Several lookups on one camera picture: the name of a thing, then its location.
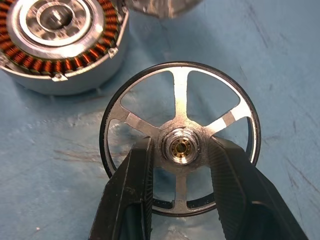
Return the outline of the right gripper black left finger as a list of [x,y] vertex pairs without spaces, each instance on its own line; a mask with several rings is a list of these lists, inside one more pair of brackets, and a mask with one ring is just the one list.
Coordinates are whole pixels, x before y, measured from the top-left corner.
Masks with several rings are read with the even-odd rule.
[[149,240],[153,206],[153,140],[138,140],[107,182],[90,240]]

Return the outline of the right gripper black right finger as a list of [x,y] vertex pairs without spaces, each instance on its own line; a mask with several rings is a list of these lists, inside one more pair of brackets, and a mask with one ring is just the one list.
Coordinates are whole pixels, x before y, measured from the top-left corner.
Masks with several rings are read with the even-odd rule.
[[305,240],[274,184],[230,140],[211,137],[208,160],[219,220],[227,240]]

